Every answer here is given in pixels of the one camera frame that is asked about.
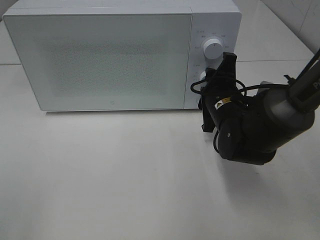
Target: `white knob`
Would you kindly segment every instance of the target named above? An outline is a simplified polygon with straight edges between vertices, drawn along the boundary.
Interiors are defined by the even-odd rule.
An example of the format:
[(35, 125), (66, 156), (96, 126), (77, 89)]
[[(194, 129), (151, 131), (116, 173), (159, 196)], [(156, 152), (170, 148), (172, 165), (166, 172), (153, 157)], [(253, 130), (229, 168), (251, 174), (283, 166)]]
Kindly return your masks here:
[(199, 81), (202, 81), (203, 79), (205, 79), (205, 77), (206, 77), (206, 72), (203, 71), (202, 73), (200, 73)]
[(217, 37), (210, 38), (203, 44), (203, 52), (206, 58), (217, 59), (224, 52), (224, 44)]

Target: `microwave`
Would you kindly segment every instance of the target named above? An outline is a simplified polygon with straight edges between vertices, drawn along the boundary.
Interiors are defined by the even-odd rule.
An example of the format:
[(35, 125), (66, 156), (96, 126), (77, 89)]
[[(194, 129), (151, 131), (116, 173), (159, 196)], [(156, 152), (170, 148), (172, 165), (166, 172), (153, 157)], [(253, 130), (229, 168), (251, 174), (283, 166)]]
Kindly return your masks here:
[(43, 111), (196, 109), (233, 52), (232, 0), (19, 0), (3, 15)]

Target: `yellow warning label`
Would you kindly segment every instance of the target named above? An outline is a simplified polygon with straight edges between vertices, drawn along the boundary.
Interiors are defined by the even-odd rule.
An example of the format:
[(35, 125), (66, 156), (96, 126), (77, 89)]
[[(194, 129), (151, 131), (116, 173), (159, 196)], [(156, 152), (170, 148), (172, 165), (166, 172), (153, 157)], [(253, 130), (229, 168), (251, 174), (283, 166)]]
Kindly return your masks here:
[(226, 98), (223, 98), (221, 100), (219, 100), (215, 105), (215, 109), (219, 109), (220, 107), (222, 107), (224, 104), (227, 104), (227, 103), (231, 103), (231, 97), (226, 97)]

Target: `black cable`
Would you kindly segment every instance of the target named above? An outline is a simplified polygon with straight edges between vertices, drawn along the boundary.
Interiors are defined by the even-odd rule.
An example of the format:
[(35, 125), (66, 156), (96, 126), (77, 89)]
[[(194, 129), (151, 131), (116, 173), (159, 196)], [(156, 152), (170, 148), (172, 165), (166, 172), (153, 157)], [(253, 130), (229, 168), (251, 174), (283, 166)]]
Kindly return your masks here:
[(320, 58), (320, 48), (319, 50), (315, 53), (313, 58), (308, 62), (308, 64), (304, 67), (302, 72), (299, 74), (299, 76), (296, 78), (297, 80), (301, 78), (312, 66), (313, 64)]
[(245, 88), (242, 88), (239, 90), (240, 93), (248, 91), (248, 90), (254, 90), (254, 89), (270, 89), (270, 88), (287, 88), (289, 85), (287, 84), (261, 84), (261, 85), (253, 85), (248, 86)]
[[(246, 88), (246, 85), (244, 85), (243, 82), (241, 82), (241, 81), (239, 81), (239, 80), (237, 80), (237, 79), (235, 79), (235, 78), (232, 78), (232, 77), (227, 77), (227, 76), (215, 76), (214, 79), (232, 80), (232, 81), (235, 81), (236, 83), (240, 84), (240, 85), (243, 87), (243, 89)], [(196, 81), (196, 82), (192, 83), (191, 86), (190, 86), (191, 91), (194, 92), (195, 94), (200, 94), (200, 95), (201, 95), (201, 94), (202, 94), (201, 90), (200, 90), (200, 91), (199, 91), (199, 90), (195, 90), (195, 86), (196, 86), (196, 85), (199, 85), (199, 84), (202, 84), (202, 83), (204, 83), (204, 82), (207, 82), (207, 81), (208, 81), (208, 80), (205, 78), (205, 79), (203, 79), (203, 80)]]
[(217, 153), (219, 153), (219, 150), (217, 148), (217, 143), (216, 143), (218, 134), (219, 134), (219, 132), (218, 132), (218, 129), (217, 129), (216, 132), (215, 132), (214, 138), (213, 138), (213, 148)]
[(206, 79), (203, 79), (203, 80), (196, 81), (196, 82), (192, 83), (190, 86), (191, 91), (194, 92), (195, 94), (202, 94), (201, 91), (195, 90), (195, 86), (198, 84), (202, 84), (206, 81), (207, 81)]

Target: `white wall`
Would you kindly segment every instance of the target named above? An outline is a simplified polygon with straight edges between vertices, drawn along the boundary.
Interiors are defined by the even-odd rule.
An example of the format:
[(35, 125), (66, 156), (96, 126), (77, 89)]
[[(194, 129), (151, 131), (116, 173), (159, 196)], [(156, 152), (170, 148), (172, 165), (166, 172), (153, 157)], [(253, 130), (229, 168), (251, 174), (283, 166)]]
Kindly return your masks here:
[(0, 21), (2, 15), (11, 7), (17, 0), (0, 0)]
[(262, 0), (303, 42), (320, 48), (320, 0)]

